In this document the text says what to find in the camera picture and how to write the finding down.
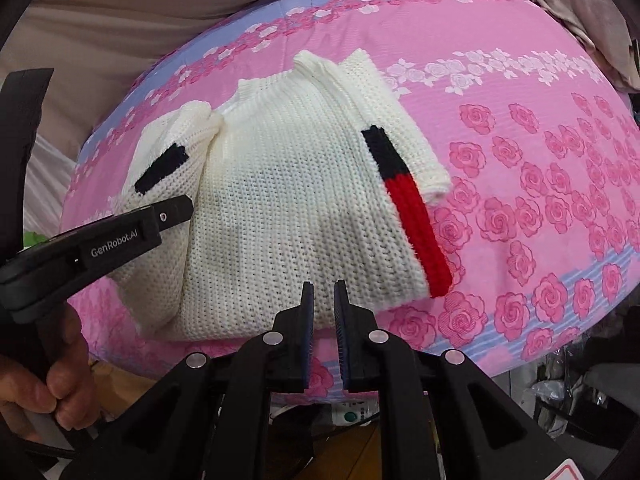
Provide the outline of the person's left hand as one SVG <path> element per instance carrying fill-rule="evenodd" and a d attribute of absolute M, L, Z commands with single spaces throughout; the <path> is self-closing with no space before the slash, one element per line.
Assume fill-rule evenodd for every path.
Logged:
<path fill-rule="evenodd" d="M 88 344 L 81 333 L 79 316 L 71 306 L 65 307 L 62 330 L 64 351 L 50 368 L 46 380 L 38 379 L 6 356 L 1 358 L 1 415 L 11 431 L 21 438 L 40 440 L 25 415 L 27 411 L 53 414 L 66 430 L 88 428 L 100 416 Z"/>

